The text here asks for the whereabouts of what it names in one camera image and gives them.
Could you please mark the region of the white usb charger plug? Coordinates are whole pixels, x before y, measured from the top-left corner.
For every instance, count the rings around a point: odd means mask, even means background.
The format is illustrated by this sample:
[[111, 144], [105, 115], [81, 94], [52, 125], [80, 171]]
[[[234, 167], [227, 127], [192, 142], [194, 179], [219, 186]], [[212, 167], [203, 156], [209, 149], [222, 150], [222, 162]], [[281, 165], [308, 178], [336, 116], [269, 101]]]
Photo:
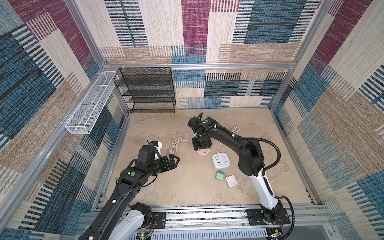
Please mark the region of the white usb charger plug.
[[227, 183], [229, 189], [234, 188], [234, 187], [239, 185], [239, 183], [238, 183], [238, 181], [234, 175], [225, 177], [225, 180], [226, 180], [226, 183]]

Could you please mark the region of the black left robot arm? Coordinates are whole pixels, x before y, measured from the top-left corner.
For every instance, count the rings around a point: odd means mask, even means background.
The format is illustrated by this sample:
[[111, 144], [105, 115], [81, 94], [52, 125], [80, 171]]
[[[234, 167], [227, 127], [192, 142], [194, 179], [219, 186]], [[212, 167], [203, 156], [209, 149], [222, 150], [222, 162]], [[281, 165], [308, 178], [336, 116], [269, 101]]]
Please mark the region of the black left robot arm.
[[173, 154], [161, 156], [160, 147], [154, 143], [157, 141], [142, 146], [138, 158], [132, 160], [134, 166], [129, 165], [121, 172], [106, 205], [80, 240], [127, 240], [136, 230], [151, 225], [152, 209], [142, 203], [132, 205], [124, 220], [120, 219], [150, 176], [174, 170], [180, 162], [180, 158]]

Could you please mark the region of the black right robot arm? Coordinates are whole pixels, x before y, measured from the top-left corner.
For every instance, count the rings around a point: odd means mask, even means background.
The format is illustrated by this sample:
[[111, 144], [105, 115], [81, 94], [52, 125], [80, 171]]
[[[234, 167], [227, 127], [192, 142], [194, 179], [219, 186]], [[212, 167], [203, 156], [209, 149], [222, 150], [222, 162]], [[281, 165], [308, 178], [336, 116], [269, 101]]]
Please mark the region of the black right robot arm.
[[[208, 149], [212, 146], [211, 139], [215, 139], [233, 150], [238, 156], [238, 167], [253, 182], [261, 201], [263, 220], [267, 224], [274, 224], [283, 213], [281, 197], [277, 196], [268, 180], [266, 170], [277, 165], [281, 159], [280, 149], [272, 142], [262, 138], [244, 138], [220, 125], [216, 120], [208, 117], [202, 119], [202, 114], [192, 117], [188, 127], [194, 132], [192, 138], [195, 150]], [[269, 166], [264, 164], [264, 154], [260, 145], [264, 142], [272, 146], [277, 152], [277, 159]]]

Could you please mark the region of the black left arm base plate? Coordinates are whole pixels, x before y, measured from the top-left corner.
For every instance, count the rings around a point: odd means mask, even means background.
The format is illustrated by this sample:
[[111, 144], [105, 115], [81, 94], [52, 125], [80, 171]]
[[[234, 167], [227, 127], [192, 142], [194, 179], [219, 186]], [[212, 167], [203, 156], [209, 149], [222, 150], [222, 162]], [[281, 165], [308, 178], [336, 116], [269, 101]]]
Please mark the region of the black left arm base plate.
[[139, 229], [153, 230], [164, 229], [166, 225], [167, 213], [166, 212], [152, 212], [144, 214], [144, 221]]

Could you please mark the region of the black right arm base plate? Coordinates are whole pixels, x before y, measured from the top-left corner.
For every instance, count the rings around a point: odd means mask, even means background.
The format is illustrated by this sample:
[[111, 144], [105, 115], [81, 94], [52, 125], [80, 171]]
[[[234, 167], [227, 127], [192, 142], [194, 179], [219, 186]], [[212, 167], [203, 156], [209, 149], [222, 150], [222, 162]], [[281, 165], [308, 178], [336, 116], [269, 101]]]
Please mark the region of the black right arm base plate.
[[247, 209], [244, 212], [244, 217], [249, 221], [250, 226], [267, 226], [267, 225], [290, 225], [291, 219], [286, 209], [280, 210], [277, 214], [272, 214], [268, 217], [265, 211], [261, 208]]

